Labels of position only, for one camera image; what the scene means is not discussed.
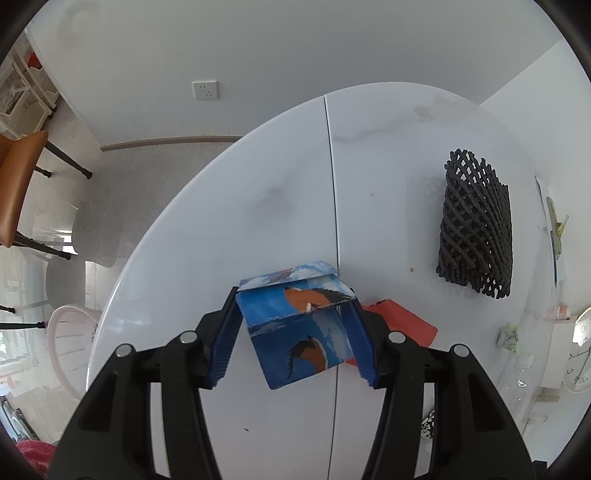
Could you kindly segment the white plastic trash bin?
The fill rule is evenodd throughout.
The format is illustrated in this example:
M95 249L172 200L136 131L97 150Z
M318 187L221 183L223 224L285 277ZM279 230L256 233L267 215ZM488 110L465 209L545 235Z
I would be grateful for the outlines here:
M81 400L92 344L101 312L79 305L63 305L53 311L46 327L47 350L52 369L64 390Z

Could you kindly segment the black foam mesh sleeve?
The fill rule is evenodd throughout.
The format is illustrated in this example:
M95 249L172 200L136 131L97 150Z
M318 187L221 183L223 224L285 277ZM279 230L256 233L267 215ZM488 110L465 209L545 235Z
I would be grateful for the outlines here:
M513 231L509 188L469 150L450 153L437 274L494 299L511 293Z

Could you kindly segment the blue bird-print paper wrapper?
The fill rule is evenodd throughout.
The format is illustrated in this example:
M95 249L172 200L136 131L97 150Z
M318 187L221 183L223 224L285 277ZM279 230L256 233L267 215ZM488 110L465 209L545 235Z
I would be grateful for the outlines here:
M240 281L236 302L270 389L353 359L344 315L355 298L325 261Z

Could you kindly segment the small green crumpled wrapper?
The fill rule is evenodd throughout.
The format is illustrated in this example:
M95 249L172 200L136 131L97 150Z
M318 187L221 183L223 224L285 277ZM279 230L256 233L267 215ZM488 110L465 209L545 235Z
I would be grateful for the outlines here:
M499 332L496 346L505 349L514 355L518 355L520 352L519 326L512 323L506 323Z

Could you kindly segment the white shelf rack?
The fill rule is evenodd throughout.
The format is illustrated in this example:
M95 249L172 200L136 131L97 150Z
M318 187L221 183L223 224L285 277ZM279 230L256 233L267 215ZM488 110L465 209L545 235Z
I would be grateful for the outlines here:
M57 87L25 32L1 64L1 133L20 139L40 131L57 109Z

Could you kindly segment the white wall socket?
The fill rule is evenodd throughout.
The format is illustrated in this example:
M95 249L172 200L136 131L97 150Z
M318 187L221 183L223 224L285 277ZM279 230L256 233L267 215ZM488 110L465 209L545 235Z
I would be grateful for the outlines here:
M218 82L216 80L193 81L192 92L197 101L216 100L218 98Z

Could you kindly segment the red flat paper packet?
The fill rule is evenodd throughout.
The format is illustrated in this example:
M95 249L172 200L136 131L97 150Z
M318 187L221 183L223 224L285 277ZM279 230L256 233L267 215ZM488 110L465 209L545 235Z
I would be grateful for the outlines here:
M431 346L438 334L435 326L392 299L384 299L369 306L363 306L358 300L352 300L339 305L339 313L341 313L349 346L352 349L352 357L346 363L353 366L358 366L356 361L358 354L367 356L372 347L370 333L363 319L376 320L377 316L381 316L388 325L389 331L400 331L422 347Z

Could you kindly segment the round white wall clock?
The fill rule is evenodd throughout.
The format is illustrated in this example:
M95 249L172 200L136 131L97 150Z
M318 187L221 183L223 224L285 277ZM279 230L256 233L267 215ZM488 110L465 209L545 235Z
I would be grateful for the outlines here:
M575 322L572 348L563 382L573 393L590 389L591 384L591 308L582 312Z

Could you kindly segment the white box under clock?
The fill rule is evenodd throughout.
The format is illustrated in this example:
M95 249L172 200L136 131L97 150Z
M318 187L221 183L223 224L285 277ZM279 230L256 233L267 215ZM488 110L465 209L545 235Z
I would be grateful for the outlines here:
M574 320L561 320L554 323L548 358L540 383L543 388L560 388L572 349L574 330Z

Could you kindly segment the brown white snack wrapper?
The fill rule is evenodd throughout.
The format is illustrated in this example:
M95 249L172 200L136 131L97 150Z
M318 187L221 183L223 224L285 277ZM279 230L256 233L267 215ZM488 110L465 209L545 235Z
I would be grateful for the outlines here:
M421 423L421 436L426 440L432 440L435 433L436 411L432 410Z

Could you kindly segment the orange leather chair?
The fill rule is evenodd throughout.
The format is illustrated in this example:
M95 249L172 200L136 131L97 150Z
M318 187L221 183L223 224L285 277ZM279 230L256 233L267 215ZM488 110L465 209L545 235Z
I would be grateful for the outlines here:
M39 158L48 150L61 161L80 172L86 179L92 173L79 165L69 155L51 143L47 131L39 131L18 140L1 135L0 168L0 242L5 248L29 248L38 252L70 260L72 254L58 251L48 245L24 236L18 231L18 224L27 190L33 173L46 178L52 173L38 166Z

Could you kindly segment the clear plastic water bottle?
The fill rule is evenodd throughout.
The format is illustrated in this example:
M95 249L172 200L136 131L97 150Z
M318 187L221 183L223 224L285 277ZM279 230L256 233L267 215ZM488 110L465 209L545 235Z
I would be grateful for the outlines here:
M502 370L497 388L518 430L524 435L527 414L531 410L534 394L539 390L535 355L522 353L512 356Z

